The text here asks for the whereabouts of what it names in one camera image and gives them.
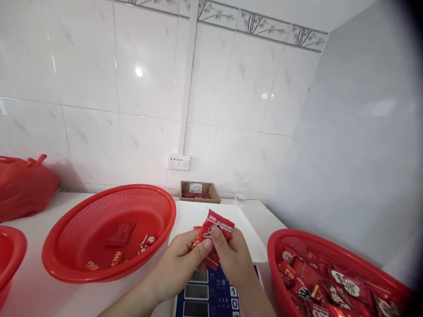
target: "red mesh basket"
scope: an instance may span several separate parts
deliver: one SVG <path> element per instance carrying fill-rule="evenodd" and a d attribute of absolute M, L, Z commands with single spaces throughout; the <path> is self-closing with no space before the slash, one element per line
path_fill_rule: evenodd
<path fill-rule="evenodd" d="M 0 226 L 0 311 L 12 286 L 12 278 L 26 253 L 26 238 L 18 229 Z"/>
<path fill-rule="evenodd" d="M 44 267 L 56 279 L 69 283 L 120 279 L 152 257 L 171 232 L 175 217 L 173 198 L 159 187 L 134 184 L 108 189 L 79 203 L 54 225 L 43 246 Z M 136 222 L 128 244 L 106 246 L 118 224 L 128 221 Z M 156 242 L 137 255 L 147 234 L 156 237 Z M 110 267 L 115 252 L 121 250 L 121 264 Z M 85 270 L 89 261 L 100 268 Z"/>
<path fill-rule="evenodd" d="M 302 317 L 300 311 L 289 296 L 289 291 L 286 289 L 278 270 L 278 263 L 282 261 L 284 244 L 293 248 L 302 257 L 305 257 L 306 249 L 316 254 L 324 255 L 332 263 L 343 265 L 350 272 L 390 291 L 401 303 L 406 303 L 411 295 L 409 288 L 339 245 L 308 232 L 281 229 L 275 231 L 267 243 L 267 256 L 272 272 L 272 288 L 281 316 Z"/>

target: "electrical outlet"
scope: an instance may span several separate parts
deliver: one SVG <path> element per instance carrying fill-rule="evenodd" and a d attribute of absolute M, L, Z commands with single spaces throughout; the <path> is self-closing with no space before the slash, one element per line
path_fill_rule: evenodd
<path fill-rule="evenodd" d="M 169 169 L 170 170 L 189 170 L 191 165 L 191 156 L 169 154 Z"/>

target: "left hand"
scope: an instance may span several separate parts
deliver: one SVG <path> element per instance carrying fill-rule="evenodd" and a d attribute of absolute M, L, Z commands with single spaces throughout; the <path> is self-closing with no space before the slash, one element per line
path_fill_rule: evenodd
<path fill-rule="evenodd" d="M 155 268 L 142 283 L 151 289 L 159 302 L 174 298 L 187 285 L 192 273 L 200 266 L 213 248 L 211 239 L 205 239 L 191 250 L 199 229 L 177 235 L 166 249 Z"/>

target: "white countertop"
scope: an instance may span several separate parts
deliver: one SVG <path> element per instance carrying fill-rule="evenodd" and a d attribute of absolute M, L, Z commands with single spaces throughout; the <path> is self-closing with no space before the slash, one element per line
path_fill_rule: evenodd
<path fill-rule="evenodd" d="M 28 249 L 13 277 L 11 292 L 0 313 L 1 317 L 94 317 L 141 281 L 157 263 L 167 247 L 167 241 L 142 268 L 114 282 L 67 284 L 47 273 L 41 261 L 41 250 L 47 234 L 68 210 L 92 195 L 57 193 L 42 213 L 2 224 L 21 230 L 28 240 Z M 222 199 L 221 203 L 232 204 L 233 200 Z M 243 211 L 265 246 L 274 231 L 286 228 L 258 200 L 248 200 Z M 269 264 L 260 263 L 258 267 L 266 294 L 276 309 Z M 173 300 L 170 300 L 160 304 L 152 316 L 171 317 L 172 313 Z"/>

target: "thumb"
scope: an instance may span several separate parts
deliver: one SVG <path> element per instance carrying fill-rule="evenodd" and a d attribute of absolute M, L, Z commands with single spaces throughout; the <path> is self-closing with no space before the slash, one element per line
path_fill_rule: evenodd
<path fill-rule="evenodd" d="M 213 243 L 210 239 L 205 239 L 195 246 L 185 258 L 187 259 L 186 265 L 193 271 L 198 265 L 206 258 L 213 248 Z"/>
<path fill-rule="evenodd" d="M 218 227 L 212 227 L 211 229 L 211 240 L 220 258 L 229 257 L 231 248 L 229 247 L 225 236 Z"/>

